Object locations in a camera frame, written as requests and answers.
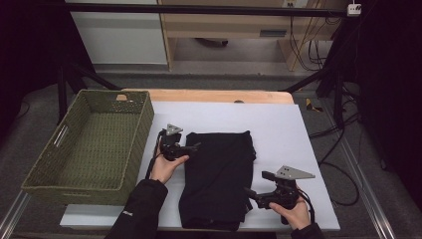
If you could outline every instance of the human hand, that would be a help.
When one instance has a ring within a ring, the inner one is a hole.
[[[150,179],[159,180],[165,184],[170,179],[171,175],[173,175],[176,167],[185,162],[187,159],[189,159],[189,156],[184,155],[174,159],[173,161],[169,161],[165,159],[158,150],[158,157],[152,167]]]
[[[270,202],[270,207],[280,215],[284,216],[291,225],[293,230],[302,230],[305,227],[311,225],[310,215],[308,213],[308,207],[305,200],[302,197],[298,198],[296,206],[289,210],[283,206]]]

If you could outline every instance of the person's right hand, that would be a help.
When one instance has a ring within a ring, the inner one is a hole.
[[[274,202],[270,202],[270,207],[275,212],[284,216],[289,221],[289,224],[291,225],[293,230],[302,230],[305,227],[311,225],[307,203],[302,197],[299,197],[296,206],[292,210],[288,210]]]

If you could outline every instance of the black jacket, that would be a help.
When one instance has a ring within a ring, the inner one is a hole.
[[[158,227],[158,214],[167,192],[160,181],[141,180],[129,195],[124,209],[105,239],[153,239]],[[293,231],[292,238],[321,239],[323,235],[315,223]]]

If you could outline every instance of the black garment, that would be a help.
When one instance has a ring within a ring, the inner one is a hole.
[[[317,223],[313,223],[302,230],[296,229],[292,232],[292,239],[323,239],[323,234]]]
[[[152,239],[167,188],[158,180],[141,180],[129,195],[105,239]]]
[[[252,205],[244,187],[251,187],[256,158],[249,131],[190,133],[186,145],[201,142],[185,163],[185,188],[179,201],[183,228],[236,231]]]
[[[151,179],[144,179],[140,181],[130,194],[123,211],[118,216],[105,239],[153,239],[158,227],[158,214],[166,195],[167,188],[161,182]],[[241,233],[234,234],[235,237],[228,234],[224,234],[228,235],[227,237],[209,235],[209,233],[205,234],[204,238],[241,238],[240,236],[243,236]],[[174,235],[175,236],[171,235],[171,238],[187,238],[185,236],[186,234],[183,234],[182,232],[176,232]],[[253,238],[251,236],[254,235],[246,234],[245,236],[245,238]],[[274,238],[273,235],[270,236],[271,237],[265,235],[261,238]],[[292,233],[292,238],[323,239],[323,235],[317,224],[313,224],[303,230],[295,230]]]

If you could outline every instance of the white tabletop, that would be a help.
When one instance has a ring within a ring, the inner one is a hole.
[[[339,230],[317,160],[306,131],[301,112],[296,105],[232,104],[232,103],[175,103],[153,102],[154,120],[142,158],[138,180],[144,178],[157,134],[168,123],[184,129],[185,136],[192,131],[243,132],[249,130],[257,159],[254,161],[252,189],[258,193],[274,191],[274,182],[263,179],[263,170],[276,172],[287,165],[312,173],[316,178],[299,179],[297,184],[311,198],[316,210],[316,222],[322,230]],[[181,229],[178,201],[184,188],[184,167],[178,167],[166,183],[168,195],[160,211],[158,227],[161,230]],[[286,230],[280,215],[272,210],[254,209],[246,215],[239,230]],[[74,229],[109,229],[122,206],[69,205],[61,225]]]

